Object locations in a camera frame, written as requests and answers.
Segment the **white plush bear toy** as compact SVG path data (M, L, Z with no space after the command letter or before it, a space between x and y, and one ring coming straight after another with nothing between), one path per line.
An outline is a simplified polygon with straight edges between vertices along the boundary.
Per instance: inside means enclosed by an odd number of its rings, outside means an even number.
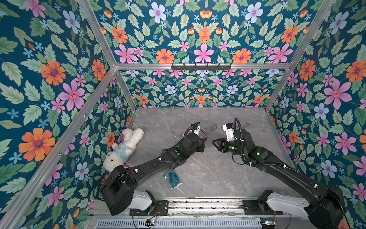
M108 172L112 172L116 167L124 166L136 150L143 136L144 131L141 128L136 128L135 130L130 128L124 129L120 143L113 143L112 151L106 154L103 168Z

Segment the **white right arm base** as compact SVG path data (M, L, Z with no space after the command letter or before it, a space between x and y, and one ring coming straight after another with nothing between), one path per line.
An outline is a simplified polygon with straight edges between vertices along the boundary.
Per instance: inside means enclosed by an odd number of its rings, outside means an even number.
M309 220L305 207L310 204L305 198L281 195L271 190L265 190L257 199L258 210L262 213L284 212Z

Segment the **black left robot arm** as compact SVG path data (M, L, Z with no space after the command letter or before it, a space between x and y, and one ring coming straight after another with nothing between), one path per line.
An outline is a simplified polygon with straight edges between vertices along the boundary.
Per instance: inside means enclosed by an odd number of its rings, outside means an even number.
M136 188L155 174L183 165L195 152L204 152L207 137L200 133L203 130L200 129L200 122L196 122L174 146L163 149L159 157L134 167L117 166L100 189L110 214L116 216L127 209L154 214L157 204L155 197L148 190L141 192Z

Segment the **grey protractor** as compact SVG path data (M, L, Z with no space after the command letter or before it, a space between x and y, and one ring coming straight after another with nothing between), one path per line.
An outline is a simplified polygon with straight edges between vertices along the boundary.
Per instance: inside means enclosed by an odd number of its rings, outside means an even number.
M210 131L215 131L217 129L217 124L212 124Z

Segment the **green ruler set pouch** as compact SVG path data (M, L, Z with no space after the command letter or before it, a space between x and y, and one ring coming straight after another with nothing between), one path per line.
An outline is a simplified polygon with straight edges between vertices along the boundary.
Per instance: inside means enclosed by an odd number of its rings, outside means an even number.
M174 190L182 184L178 174L174 170L165 172L163 177L169 183L170 190Z

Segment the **purple protractor set pouch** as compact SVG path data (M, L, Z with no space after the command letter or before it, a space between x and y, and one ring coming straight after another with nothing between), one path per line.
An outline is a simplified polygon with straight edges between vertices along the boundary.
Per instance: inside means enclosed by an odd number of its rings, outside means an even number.
M205 127L200 126L200 139L205 143L208 140L208 130Z

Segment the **purple straight ruler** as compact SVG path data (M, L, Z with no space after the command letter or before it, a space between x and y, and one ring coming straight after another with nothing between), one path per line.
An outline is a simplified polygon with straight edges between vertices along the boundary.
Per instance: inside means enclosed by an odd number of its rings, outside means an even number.
M243 125L241 125L241 128L242 129L246 129L247 127L249 127L250 126L250 123L245 123L245 124L243 124Z

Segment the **black hook rail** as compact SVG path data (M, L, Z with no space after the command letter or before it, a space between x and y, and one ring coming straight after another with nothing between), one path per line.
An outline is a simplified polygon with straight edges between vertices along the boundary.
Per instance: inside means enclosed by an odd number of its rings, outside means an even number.
M172 64L172 70L188 70L188 71L196 71L196 70L209 70L209 71L218 71L218 70L230 70L232 68L231 64Z

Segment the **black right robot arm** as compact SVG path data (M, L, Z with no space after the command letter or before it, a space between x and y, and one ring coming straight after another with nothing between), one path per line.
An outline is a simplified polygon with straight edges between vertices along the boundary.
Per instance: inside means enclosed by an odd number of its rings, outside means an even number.
M343 192L338 186L328 187L292 168L270 150L255 145L252 136L235 118L223 126L225 138L212 141L222 153L238 155L242 165L257 168L282 181L300 197L280 195L266 190L258 201L259 210L270 208L310 221L317 229L336 229L346 217Z

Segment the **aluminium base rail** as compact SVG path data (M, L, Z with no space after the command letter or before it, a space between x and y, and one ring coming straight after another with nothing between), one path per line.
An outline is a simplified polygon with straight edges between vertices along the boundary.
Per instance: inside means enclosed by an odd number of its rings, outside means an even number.
M261 213L256 197L167 198L150 216L130 210L112 216L101 201L86 218L85 229L312 229L307 220L289 213Z

